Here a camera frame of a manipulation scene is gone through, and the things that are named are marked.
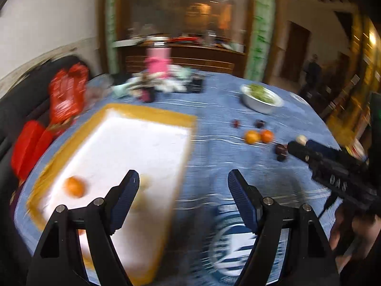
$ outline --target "pink container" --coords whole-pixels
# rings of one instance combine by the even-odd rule
[[[161,78],[168,77],[168,65],[170,64],[170,59],[163,59],[158,57],[148,57],[145,59],[145,64],[148,68],[150,74],[157,72],[164,72],[165,74]]]
[[[171,49],[169,47],[147,48],[147,56],[161,59],[169,59],[169,57],[171,56]]]

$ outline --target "white wall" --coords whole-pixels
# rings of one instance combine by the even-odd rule
[[[283,56],[287,48],[290,22],[311,31],[306,60],[313,54],[319,56],[319,64],[335,60],[338,51],[349,55],[349,40],[334,11],[354,12],[350,3],[323,3],[317,0],[281,0],[281,27],[278,46],[281,48],[273,75],[279,76]]]
[[[44,53],[96,36],[96,0],[8,0],[0,13],[0,79]],[[99,73],[95,50],[83,58]]]

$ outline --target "wooden counter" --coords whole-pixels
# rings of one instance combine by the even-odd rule
[[[148,45],[118,47],[119,62],[125,72],[141,72],[147,57]],[[173,64],[188,66],[202,71],[220,72],[243,77],[245,54],[218,47],[192,44],[168,44]]]

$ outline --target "logo on tablecloth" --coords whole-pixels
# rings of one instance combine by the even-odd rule
[[[278,280],[288,231],[279,241],[268,283]],[[254,246],[256,235],[243,224],[235,204],[215,208],[215,222],[206,238],[201,257],[193,267],[195,283],[202,286],[233,286],[246,264]]]
[[[217,282],[234,285],[256,235],[245,227],[235,205],[221,205],[218,211],[216,226],[205,244],[201,262]]]

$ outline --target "green vegetable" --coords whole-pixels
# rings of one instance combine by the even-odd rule
[[[269,103],[269,104],[275,103],[273,98],[271,98],[269,96],[269,94],[267,93],[266,89],[263,86],[257,85],[257,84],[251,84],[250,90],[251,90],[250,94],[254,98],[261,100],[262,102]]]

